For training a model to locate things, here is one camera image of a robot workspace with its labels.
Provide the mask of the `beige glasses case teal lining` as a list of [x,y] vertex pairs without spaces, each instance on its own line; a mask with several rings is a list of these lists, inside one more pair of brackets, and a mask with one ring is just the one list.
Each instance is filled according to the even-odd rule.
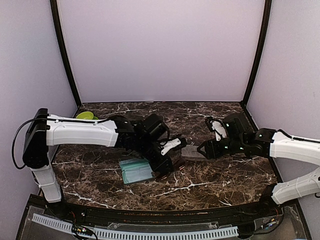
[[197,146],[187,145],[181,149],[181,157],[188,161],[207,161],[207,159],[197,151]]

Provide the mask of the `brown sunglasses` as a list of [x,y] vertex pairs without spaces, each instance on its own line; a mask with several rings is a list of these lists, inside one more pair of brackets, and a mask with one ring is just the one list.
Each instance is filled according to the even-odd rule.
[[152,176],[157,180],[164,180],[169,177],[171,173],[182,170],[185,167],[185,164],[186,162],[181,159],[175,162],[166,161],[152,172]]

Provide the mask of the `blue-grey glasses case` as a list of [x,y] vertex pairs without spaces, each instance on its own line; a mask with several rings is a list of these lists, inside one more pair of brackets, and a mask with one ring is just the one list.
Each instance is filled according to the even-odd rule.
[[154,178],[149,161],[140,158],[131,158],[119,162],[125,185],[139,183]]

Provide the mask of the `light blue cloth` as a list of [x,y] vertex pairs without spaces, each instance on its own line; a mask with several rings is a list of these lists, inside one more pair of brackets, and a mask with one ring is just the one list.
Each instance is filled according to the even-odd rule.
[[124,182],[126,184],[146,181],[153,178],[152,170],[149,166],[133,167],[123,171]]

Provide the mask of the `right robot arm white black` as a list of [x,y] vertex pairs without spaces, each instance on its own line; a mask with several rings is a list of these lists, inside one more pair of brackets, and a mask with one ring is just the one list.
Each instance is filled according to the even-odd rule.
[[[215,138],[204,141],[197,147],[197,152],[208,160],[224,155],[244,154],[248,158],[285,158],[317,166],[320,164],[318,139],[292,136],[282,129],[253,130],[243,113],[234,113],[222,120],[210,116],[205,119],[205,123],[215,133]],[[255,213],[266,217],[275,205],[319,192],[320,170],[317,168],[296,179],[268,185],[255,205]]]

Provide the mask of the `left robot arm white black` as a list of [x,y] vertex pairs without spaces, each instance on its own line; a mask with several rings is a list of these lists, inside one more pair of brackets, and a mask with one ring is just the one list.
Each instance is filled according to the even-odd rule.
[[63,201],[49,160],[50,146],[98,145],[134,151],[148,160],[153,173],[163,177],[174,170],[168,152],[182,143],[177,137],[161,139],[170,130],[156,114],[145,120],[129,120],[120,115],[92,120],[61,117],[41,108],[26,124],[29,127],[25,134],[23,165],[33,172],[51,210],[60,218],[67,218],[71,208]]

